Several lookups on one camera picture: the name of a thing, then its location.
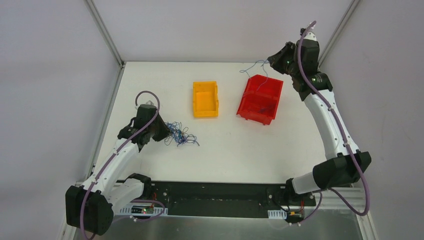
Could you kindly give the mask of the red plastic bin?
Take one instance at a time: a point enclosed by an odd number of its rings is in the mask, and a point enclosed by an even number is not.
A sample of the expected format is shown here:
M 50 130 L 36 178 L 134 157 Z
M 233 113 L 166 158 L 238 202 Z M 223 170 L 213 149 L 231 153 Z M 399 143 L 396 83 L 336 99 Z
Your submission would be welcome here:
M 276 118 L 284 82 L 256 74 L 247 80 L 236 114 L 245 120 L 270 125 Z

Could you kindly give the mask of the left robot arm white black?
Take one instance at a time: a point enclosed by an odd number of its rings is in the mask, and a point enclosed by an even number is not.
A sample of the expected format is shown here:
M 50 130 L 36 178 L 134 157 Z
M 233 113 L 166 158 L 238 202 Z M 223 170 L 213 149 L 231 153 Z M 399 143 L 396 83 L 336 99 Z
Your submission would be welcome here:
M 81 186 L 73 185 L 66 191 L 66 223 L 101 236 L 114 216 L 132 200 L 149 201 L 153 189 L 148 176 L 132 173 L 122 185 L 114 185 L 145 145 L 151 140 L 160 142 L 171 134 L 155 105 L 139 105 L 136 116 L 119 131 L 108 159 Z

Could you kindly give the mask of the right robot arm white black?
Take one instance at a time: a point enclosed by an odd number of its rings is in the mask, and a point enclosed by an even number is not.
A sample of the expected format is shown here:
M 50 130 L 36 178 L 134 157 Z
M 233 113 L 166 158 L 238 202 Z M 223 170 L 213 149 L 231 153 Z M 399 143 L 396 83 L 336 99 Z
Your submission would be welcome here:
M 302 176 L 287 180 L 284 200 L 296 205 L 304 194 L 361 181 L 372 158 L 361 151 L 349 134 L 338 110 L 333 86 L 327 74 L 319 70 L 320 44 L 312 30 L 303 28 L 300 40 L 287 42 L 276 54 L 268 57 L 270 67 L 289 75 L 295 91 L 306 105 L 317 126 L 326 160 Z

